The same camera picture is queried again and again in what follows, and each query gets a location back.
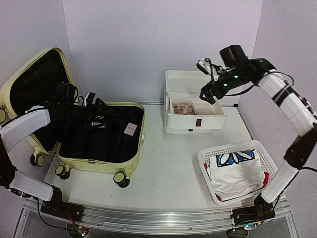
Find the white three-drawer storage cabinet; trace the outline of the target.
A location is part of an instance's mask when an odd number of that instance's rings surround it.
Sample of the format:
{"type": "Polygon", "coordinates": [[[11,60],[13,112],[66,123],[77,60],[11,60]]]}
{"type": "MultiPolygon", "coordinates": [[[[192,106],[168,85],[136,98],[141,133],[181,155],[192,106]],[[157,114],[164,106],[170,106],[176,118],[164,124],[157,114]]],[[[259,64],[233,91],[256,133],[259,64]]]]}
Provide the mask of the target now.
{"type": "Polygon", "coordinates": [[[164,130],[169,134],[202,134],[222,129],[227,115],[221,103],[209,104],[199,98],[200,89],[210,78],[198,71],[168,70],[165,72],[164,130]],[[195,115],[177,115],[173,102],[193,102],[195,115]]]}

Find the pale green hard-shell suitcase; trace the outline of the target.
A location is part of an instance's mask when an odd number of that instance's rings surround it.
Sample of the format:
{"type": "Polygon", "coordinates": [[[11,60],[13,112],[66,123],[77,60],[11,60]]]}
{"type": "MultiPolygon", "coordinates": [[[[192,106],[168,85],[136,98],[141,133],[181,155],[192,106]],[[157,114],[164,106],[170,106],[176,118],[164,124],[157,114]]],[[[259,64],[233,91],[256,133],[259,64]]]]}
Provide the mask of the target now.
{"type": "MultiPolygon", "coordinates": [[[[46,108],[46,100],[58,84],[74,85],[66,56],[62,49],[50,47],[28,60],[0,89],[0,105],[13,119],[36,106],[46,108]]],[[[85,96],[79,94],[81,105],[85,96]]],[[[42,166],[44,154],[57,155],[62,164],[55,173],[68,179],[72,169],[113,174],[121,188],[130,183],[136,169],[145,134],[145,109],[133,102],[104,102],[94,97],[98,122],[85,128],[80,120],[50,121],[27,136],[34,148],[30,162],[42,166]],[[137,125],[132,136],[125,135],[128,123],[137,125]]]]}

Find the small pink card box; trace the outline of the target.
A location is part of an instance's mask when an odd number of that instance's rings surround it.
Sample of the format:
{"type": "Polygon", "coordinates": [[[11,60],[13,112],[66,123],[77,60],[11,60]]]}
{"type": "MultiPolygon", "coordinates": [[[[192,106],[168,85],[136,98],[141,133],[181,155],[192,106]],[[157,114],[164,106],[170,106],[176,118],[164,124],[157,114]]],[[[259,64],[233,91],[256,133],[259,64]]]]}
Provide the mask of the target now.
{"type": "Polygon", "coordinates": [[[136,129],[137,129],[137,125],[132,124],[132,123],[128,123],[127,127],[124,130],[124,134],[133,137],[136,129]]]}

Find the white printed t-shirt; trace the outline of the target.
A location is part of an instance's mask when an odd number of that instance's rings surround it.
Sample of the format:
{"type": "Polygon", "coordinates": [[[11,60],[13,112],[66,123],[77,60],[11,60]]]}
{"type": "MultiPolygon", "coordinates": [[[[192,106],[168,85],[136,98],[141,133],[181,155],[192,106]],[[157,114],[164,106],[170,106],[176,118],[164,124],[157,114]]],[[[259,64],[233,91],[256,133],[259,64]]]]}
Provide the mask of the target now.
{"type": "Polygon", "coordinates": [[[221,200],[240,197],[261,189],[266,178],[256,150],[208,157],[211,185],[221,200]]]}

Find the white plastic mesh basket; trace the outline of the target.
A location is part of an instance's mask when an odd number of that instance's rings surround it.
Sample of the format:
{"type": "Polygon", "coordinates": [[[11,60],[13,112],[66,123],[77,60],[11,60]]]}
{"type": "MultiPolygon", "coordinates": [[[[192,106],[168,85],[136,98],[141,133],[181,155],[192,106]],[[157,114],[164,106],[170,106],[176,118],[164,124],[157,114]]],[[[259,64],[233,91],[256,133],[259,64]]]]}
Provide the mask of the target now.
{"type": "Polygon", "coordinates": [[[211,186],[209,176],[204,167],[204,163],[208,163],[208,157],[212,155],[221,155],[221,154],[226,154],[231,152],[246,151],[246,150],[253,150],[253,149],[256,150],[256,152],[258,153],[260,157],[261,169],[269,173],[269,179],[268,179],[268,184],[269,184],[269,182],[271,181],[271,179],[277,172],[277,165],[275,164],[275,162],[273,161],[273,159],[271,158],[267,150],[257,140],[248,140],[248,141],[243,141],[238,143],[231,143],[231,144],[225,144],[221,146],[210,147],[210,148],[202,149],[197,153],[197,159],[198,159],[199,166],[203,174],[205,183],[216,204],[221,206],[226,206],[229,204],[238,203],[250,197],[257,196],[267,186],[258,191],[249,193],[247,195],[244,195],[235,199],[220,201],[216,197],[216,194],[211,186]]]}

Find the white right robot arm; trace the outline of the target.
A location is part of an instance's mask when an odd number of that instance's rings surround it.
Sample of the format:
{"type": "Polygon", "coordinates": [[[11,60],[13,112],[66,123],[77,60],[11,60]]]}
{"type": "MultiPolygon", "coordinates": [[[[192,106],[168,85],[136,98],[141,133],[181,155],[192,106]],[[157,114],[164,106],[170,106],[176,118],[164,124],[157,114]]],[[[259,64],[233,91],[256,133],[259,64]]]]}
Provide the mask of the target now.
{"type": "Polygon", "coordinates": [[[224,66],[214,64],[208,57],[196,63],[197,69],[210,78],[200,90],[200,99],[215,104],[225,96],[231,97],[231,90],[250,84],[269,96],[293,126],[294,140],[267,187],[254,199],[252,206],[236,209],[232,214],[240,225],[262,222],[275,216],[274,202],[280,200],[314,150],[317,144],[317,113],[309,101],[293,88],[292,77],[279,71],[266,58],[249,58],[240,45],[230,45],[219,53],[224,66]]]}

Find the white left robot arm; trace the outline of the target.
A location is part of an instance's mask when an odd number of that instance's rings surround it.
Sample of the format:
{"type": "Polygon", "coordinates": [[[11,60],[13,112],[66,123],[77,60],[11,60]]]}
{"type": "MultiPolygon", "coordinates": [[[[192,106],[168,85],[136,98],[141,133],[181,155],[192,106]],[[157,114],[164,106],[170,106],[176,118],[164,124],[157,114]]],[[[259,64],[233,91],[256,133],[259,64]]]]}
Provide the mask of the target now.
{"type": "MultiPolygon", "coordinates": [[[[97,173],[93,172],[75,172],[68,181],[58,182],[53,178],[53,169],[44,166],[43,169],[36,169],[27,162],[27,156],[32,152],[31,145],[26,139],[19,142],[8,154],[11,161],[22,172],[32,178],[46,182],[52,182],[61,188],[63,201],[80,204],[83,206],[100,206],[98,202],[100,191],[98,187],[93,187],[94,179],[98,178],[97,173]]],[[[0,188],[0,217],[17,216],[19,209],[24,204],[23,198],[9,192],[7,189],[0,188]]]]}

